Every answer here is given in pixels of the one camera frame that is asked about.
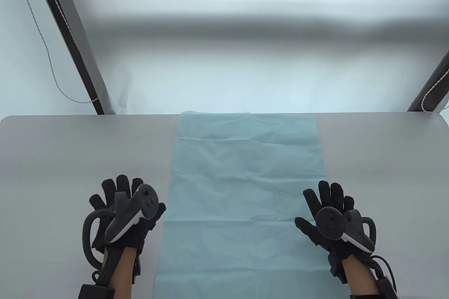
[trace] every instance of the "white table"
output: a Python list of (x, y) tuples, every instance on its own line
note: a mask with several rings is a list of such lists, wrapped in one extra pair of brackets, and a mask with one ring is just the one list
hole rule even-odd
[[(401, 297), (446, 298), (449, 129), (443, 118), (313, 116), (329, 179), (375, 220), (376, 252), (393, 267)], [(71, 299), (92, 283), (81, 246), (88, 198), (101, 195), (104, 179), (127, 174), (142, 177), (167, 201), (178, 117), (13, 116), (0, 123), (2, 298)], [(152, 297), (162, 227), (146, 240), (134, 299)]]

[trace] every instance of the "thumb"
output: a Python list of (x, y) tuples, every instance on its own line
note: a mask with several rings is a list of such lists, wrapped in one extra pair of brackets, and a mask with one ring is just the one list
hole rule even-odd
[(308, 220), (302, 217), (295, 218), (296, 227), (303, 232), (304, 235), (310, 236), (316, 227), (312, 225)]
[(296, 217), (295, 224), (296, 227), (301, 230), (304, 235), (308, 236), (315, 245), (319, 245), (326, 240), (323, 235), (320, 234), (317, 227), (312, 225), (312, 223), (306, 219)]

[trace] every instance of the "black glove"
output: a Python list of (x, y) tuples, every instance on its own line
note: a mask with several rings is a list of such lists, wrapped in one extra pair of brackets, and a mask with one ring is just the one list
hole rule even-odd
[[(345, 211), (354, 209), (354, 199), (351, 196), (344, 196), (343, 189), (338, 183), (333, 183), (329, 187), (329, 183), (326, 181), (320, 181), (318, 184), (320, 192), (321, 203), (318, 200), (315, 192), (312, 189), (306, 189), (303, 195), (309, 206), (310, 212), (315, 219), (319, 210), (325, 206), (331, 206), (342, 214)], [(307, 220), (302, 217), (295, 218), (296, 227), (307, 235), (315, 245), (321, 245), (329, 252), (334, 252), (339, 259), (347, 259), (350, 255), (355, 255), (364, 259), (366, 256), (370, 256), (369, 253), (364, 252), (349, 242), (344, 242), (339, 239), (338, 241), (331, 241), (323, 237), (319, 230)]]
[[(137, 190), (137, 188), (143, 183), (140, 178), (133, 179), (133, 184), (131, 189), (129, 188), (129, 181), (126, 175), (117, 176), (117, 188), (115, 187), (114, 181), (112, 179), (104, 180), (101, 184), (105, 192), (106, 204), (101, 199), (100, 195), (92, 195), (89, 199), (89, 203), (93, 206), (95, 210), (108, 208), (114, 204), (115, 192), (124, 191), (128, 198), (131, 199), (131, 195)], [(104, 253), (105, 248), (108, 246), (114, 247), (131, 247), (138, 251), (137, 256), (142, 253), (142, 249), (145, 243), (145, 238), (149, 230), (153, 230), (156, 225), (156, 221), (164, 214), (165, 204), (159, 203), (159, 208), (156, 215), (152, 219), (141, 218), (140, 221), (130, 227), (130, 229), (117, 241), (107, 244), (105, 241), (106, 228), (112, 222), (112, 218), (103, 217), (100, 219), (100, 225), (98, 226), (98, 231), (95, 239), (93, 240), (92, 247), (97, 251)]]

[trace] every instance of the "vr controller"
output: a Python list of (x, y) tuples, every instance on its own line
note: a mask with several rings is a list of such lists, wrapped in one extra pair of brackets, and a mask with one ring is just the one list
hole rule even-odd
[(113, 243), (141, 218), (153, 218), (159, 207), (156, 191), (146, 183), (138, 187), (131, 199), (128, 199), (124, 191), (116, 192), (114, 197), (112, 206), (91, 212), (83, 225), (83, 250), (89, 264), (97, 270), (101, 270), (102, 263), (94, 257), (90, 242), (90, 232), (95, 219), (105, 216), (114, 218), (105, 232), (106, 243)]
[[(350, 242), (360, 250), (372, 253), (376, 244), (376, 226), (369, 217), (362, 217), (357, 209), (341, 214), (331, 206), (322, 208), (316, 214), (316, 227), (325, 238)], [(369, 236), (364, 233), (363, 224), (369, 228)]]
[[(341, 214), (337, 209), (326, 206), (316, 214), (315, 222), (316, 227), (324, 238), (332, 241), (341, 239), (345, 242), (350, 242), (360, 250), (368, 253), (369, 256), (361, 258), (363, 259), (361, 262), (374, 269), (378, 278), (376, 281), (377, 287), (380, 292), (386, 299), (399, 299), (396, 293), (396, 282), (390, 265), (380, 256), (371, 256), (376, 244), (376, 226), (371, 218), (362, 217), (357, 209), (345, 211), (344, 214)], [(364, 233), (363, 224), (368, 225), (368, 235)], [(382, 268), (373, 260), (374, 258), (381, 259), (385, 262), (393, 282), (385, 277)], [(332, 252), (329, 254), (328, 260), (331, 265), (330, 271), (332, 275), (338, 277), (342, 283), (347, 283), (344, 269), (341, 266), (341, 260)]]

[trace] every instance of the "wrist strap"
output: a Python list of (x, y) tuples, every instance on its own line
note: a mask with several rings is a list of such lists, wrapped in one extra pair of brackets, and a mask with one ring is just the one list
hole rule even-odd
[(383, 294), (370, 294), (370, 295), (350, 295), (351, 299), (385, 299)]

